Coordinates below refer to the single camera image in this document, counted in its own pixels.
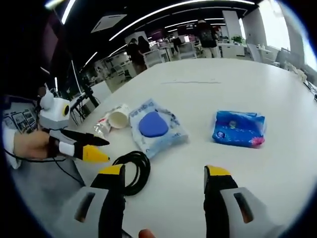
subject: ceiling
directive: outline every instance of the ceiling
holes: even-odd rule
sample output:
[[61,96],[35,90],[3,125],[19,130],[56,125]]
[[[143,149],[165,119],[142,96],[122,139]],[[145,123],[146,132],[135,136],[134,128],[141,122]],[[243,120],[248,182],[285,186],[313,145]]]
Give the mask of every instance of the ceiling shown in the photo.
[[[109,39],[127,25],[139,18],[152,13],[158,9],[180,3],[180,0],[76,0],[65,23],[67,32],[68,47],[72,52],[74,61],[82,67],[87,60],[98,52],[91,62],[102,59],[125,44],[124,38],[135,31],[151,32],[165,26],[202,18],[223,18],[223,10],[235,10],[241,18],[255,8],[261,0],[249,0],[255,5],[214,0],[196,2],[173,7],[157,14],[154,14],[135,25],[131,26],[113,40]],[[69,1],[64,1],[55,10],[60,18]],[[108,28],[99,32],[91,33],[92,29],[104,15],[126,14],[127,16]],[[210,23],[223,23],[223,20],[212,20]]]

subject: paper cup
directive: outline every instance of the paper cup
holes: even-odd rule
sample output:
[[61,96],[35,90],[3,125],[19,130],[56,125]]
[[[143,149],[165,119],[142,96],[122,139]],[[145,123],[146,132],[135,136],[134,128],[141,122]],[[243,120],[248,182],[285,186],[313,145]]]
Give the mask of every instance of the paper cup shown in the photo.
[[108,122],[113,128],[125,128],[129,124],[129,113],[130,108],[126,104],[122,104],[110,113]]

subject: blue heart-shaped sponge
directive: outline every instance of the blue heart-shaped sponge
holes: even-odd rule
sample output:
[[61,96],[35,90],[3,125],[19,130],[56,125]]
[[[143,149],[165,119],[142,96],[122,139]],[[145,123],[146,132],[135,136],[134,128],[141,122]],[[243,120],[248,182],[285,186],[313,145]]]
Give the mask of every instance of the blue heart-shaped sponge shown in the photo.
[[168,126],[157,112],[150,112],[140,120],[139,131],[145,137],[158,137],[168,132]]

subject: potted plant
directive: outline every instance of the potted plant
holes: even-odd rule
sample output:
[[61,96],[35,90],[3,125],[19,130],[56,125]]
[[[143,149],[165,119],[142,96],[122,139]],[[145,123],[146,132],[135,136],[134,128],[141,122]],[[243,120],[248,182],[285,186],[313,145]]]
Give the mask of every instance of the potted plant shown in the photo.
[[242,44],[243,38],[242,38],[242,36],[237,35],[237,36],[232,37],[231,40],[233,41],[233,43]]

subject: human hand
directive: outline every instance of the human hand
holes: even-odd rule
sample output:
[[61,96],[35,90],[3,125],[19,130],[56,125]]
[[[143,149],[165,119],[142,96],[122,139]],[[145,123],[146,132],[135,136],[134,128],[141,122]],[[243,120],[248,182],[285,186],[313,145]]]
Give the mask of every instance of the human hand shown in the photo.
[[45,159],[48,156],[50,135],[43,131],[14,136],[13,153],[23,158]]
[[150,230],[144,229],[139,232],[139,238],[155,238],[155,236]]

